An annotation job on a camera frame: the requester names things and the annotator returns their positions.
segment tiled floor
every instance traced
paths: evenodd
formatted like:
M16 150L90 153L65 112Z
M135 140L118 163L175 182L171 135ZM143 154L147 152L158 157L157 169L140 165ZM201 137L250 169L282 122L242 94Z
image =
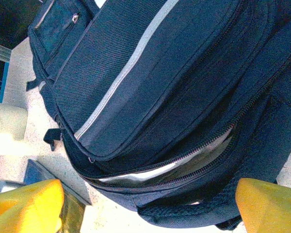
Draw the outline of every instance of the tiled floor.
M28 110L28 123L24 137L24 150L15 151L14 156L0 156L0 179L22 181L28 158L38 160L55 176L69 185L86 200L91 201L95 209L88 225L95 232L221 232L214 226L200 229L164 229L143 221L135 212L124 209L99 194L86 184L72 169L63 145L59 143L56 151L51 152L49 145L43 142L47 129L56 127L56 123L47 115L43 100L36 89L25 92L27 81L34 79L32 54L29 40L24 40L12 51L6 91L3 102L20 106ZM291 187L291 155L278 176L281 185ZM241 224L235 233L244 233Z

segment zipper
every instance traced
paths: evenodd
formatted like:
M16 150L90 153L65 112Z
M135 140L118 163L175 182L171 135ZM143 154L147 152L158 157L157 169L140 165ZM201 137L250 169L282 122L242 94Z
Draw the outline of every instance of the zipper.
M56 121L58 127L59 127L61 130L64 130L64 129L65 129L63 123L59 120L59 118L58 118L57 116L55 117L55 121Z
M42 15L41 19L39 20L39 22L34 27L34 29L38 29L41 26L41 24L43 23L45 17L47 16L47 14L49 13L50 9L52 8L54 2L55 2L55 0L52 0L50 5L48 6L47 10L44 12L44 14ZM72 17L73 23L76 23L78 21L78 18L79 18L79 14L74 14L73 17Z
M210 141L208 143L208 145L202 145L200 148L196 148L195 150L192 150L191 152L185 154L182 158L177 159L177 161L175 161L173 163L169 163L169 164L167 164L165 166L161 166L157 169L145 170L144 172L129 173L128 176L131 176L133 178L127 178L127 175L118 175L118 176L100 178L98 180L100 182L105 183L105 184L136 183L136 182L140 182L140 183L147 182L148 183L149 181L151 181L153 179L159 179L159 177L161 177L161 176L165 176L165 175L168 176L169 172L172 172L175 169L186 166L191 161L193 161L197 155L201 155L201 154L207 153L207 152L209 152L209 153L214 152L221 144L223 144L229 138L230 135L233 135L231 132L234 128L235 128L235 126L231 126L231 128L229 130L227 130L222 136L217 137L213 141Z
M186 176L179 177L179 178L172 179L172 180L165 181L165 182L159 182L159 183L155 183L155 184L147 184L147 185L143 185L143 186L139 186L139 187L134 187L134 189L142 189L143 191L146 191L147 189L151 190L153 187L160 187L160 188L168 187L170 185L174 185L174 184L181 183L181 182L184 182L184 181L187 181L187 180L191 180L192 178L197 178L197 177L209 172L210 170L215 168L217 165L219 165L220 162L222 161L222 159L226 156L226 154L234 146L235 139L237 138L238 133L239 133L239 131L241 129L241 122L240 122L241 118L248 112L248 110L254 105L254 103L260 98L260 96L262 94L264 94L268 90L268 88L274 83L274 81L279 77L279 75L281 75L283 73L283 71L287 68L287 66L290 63L291 63L291 56L279 68L279 70L260 88L260 90L245 104L245 106L234 116L234 118L230 121L230 123L226 127L223 127L217 133L215 133L214 135L212 135L208 139L204 140L204 142L202 142L198 146L194 147L193 149L187 151L186 153L180 155L179 157L177 157L175 159L167 160L167 161L164 161L164 162L156 164L156 165L152 165L152 166L148 166L148 167L143 168L143 169L135 170L134 172L140 172L142 170L143 171L150 170L150 169L154 169L154 168L157 168L157 167L162 167L164 165L167 165L167 164L174 163L174 162L177 162L179 160L182 160L185 157L192 155L192 153L195 153L198 150L202 149L203 147L206 147L207 145L209 145L210 143L212 143L213 141L218 139L225 132L227 132L228 130L230 130L231 128L233 128L237 124L238 126L236 127L236 130L233 133L233 135L231 136L232 139L231 139L230 143L228 144L228 146L226 147L224 152L222 154L220 154L215 160L213 160L212 162L210 162L209 164L207 164L203 168L198 169L197 171L192 172L192 173L190 173L190 174L188 174ZM123 173L121 175L129 174L129 173L132 173L132 171ZM97 183L93 182L94 180L97 180L97 179L86 177L86 176L83 176L81 174L79 174L79 175L81 177L83 177L85 180L87 180L88 182L92 183L93 185L95 185L97 187L102 187L102 188L105 188L105 189L106 188L110 188L113 191L115 189L118 190L118 191L131 189L131 187L114 187L114 186L112 187L111 185L97 184Z
M101 111L106 107L106 104L109 102L110 98L113 96L114 92L118 88L118 86L125 79L126 75L129 73L131 68L135 65L135 63L139 60L142 55L146 45L149 42L149 39L152 37L154 32L157 30L161 22L165 19L165 17L169 14L169 12L175 7L175 5L179 2L179 0L167 0L165 4L160 8L160 10L156 13L150 24L147 26L143 35L141 36L135 51L130 56L130 59L127 61L126 65L122 68L121 72L117 75L108 91L105 93L102 100L96 106L92 114L88 117L86 122L74 133L74 137L77 141L88 131L88 129L94 124L97 117L101 114Z
M62 36L62 38L60 39L60 41L56 44L56 46L55 46L56 49L52 51L49 60L45 63L45 67L48 67L50 65L50 63L53 61L53 59L55 58L55 56L58 54L58 51L59 51L61 45L65 41L67 35L72 30L73 26L77 23L79 17L80 17L79 13L73 14L71 21L69 21L69 23L63 28L63 30L65 30L65 33Z
M189 73L187 73L187 75L185 76L185 78L183 78L180 82L179 82L179 86L182 86L182 84L190 77L190 75L198 68L198 66L208 57L208 55L218 46L218 44L226 37L227 33L230 31L230 29L232 28L232 26L235 24L238 16L240 15L240 13L243 10L244 7L244 3L247 2L246 0L242 0L240 2L240 5L235 13L235 16L233 18L233 20L231 21L231 23L229 24L229 26L227 27L227 29L224 31L224 33L220 36L220 38L215 42L215 44L207 51L207 53L196 63L194 64L193 68L190 70ZM76 137L77 140L80 139L82 135L79 135ZM138 144L140 142L140 140L142 140L141 137L137 137L134 141L133 144L129 146L129 149L131 147L134 147L134 145ZM125 153L127 152L128 147L124 148L121 152Z
M226 34L230 31L231 27L235 24L238 16L240 15L241 11L243 10L243 5L244 5L244 2L245 0L242 0L242 2L240 3L240 6L238 8L238 10L236 11L235 13L235 16L232 20L232 22L229 24L229 26L227 27L227 29L225 30L225 32L221 35L221 37L216 41L216 43L208 50L208 52L202 57L202 59L200 59L195 65L194 67L191 69L191 71L185 76L184 79L182 79L182 82L184 82L184 80L186 80L187 78L189 78L189 76L197 69L197 67L206 59L206 57L215 49L215 47L218 46L218 44L220 43L220 41L226 36ZM91 159L91 157L88 157L88 160L90 161L90 163L94 163L95 161ZM161 167L161 166L164 166L166 165L167 163L172 163L174 162L175 160L168 160L168 161L165 161L164 163L159 163L159 164L156 164L156 165L152 165L150 167L147 167L145 169L154 169L154 168L158 168L158 167Z

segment backpack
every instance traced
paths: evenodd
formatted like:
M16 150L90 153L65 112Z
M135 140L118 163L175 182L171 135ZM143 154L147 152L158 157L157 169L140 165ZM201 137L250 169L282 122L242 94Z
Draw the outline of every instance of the backpack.
M47 0L34 81L71 165L151 224L241 221L291 151L291 0Z

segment white object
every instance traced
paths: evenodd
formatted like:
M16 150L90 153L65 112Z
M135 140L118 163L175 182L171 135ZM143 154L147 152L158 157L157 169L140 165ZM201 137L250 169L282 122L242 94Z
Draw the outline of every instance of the white object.
M101 7L103 6L103 4L105 3L105 1L106 1L106 0L95 0L97 6L98 6L99 8L101 8Z
M22 184L22 183L1 180L0 181L0 193L12 191L12 190L20 188L22 186L24 186L24 184Z
M4 135L14 141L23 140L27 116L26 109L0 103L0 138Z

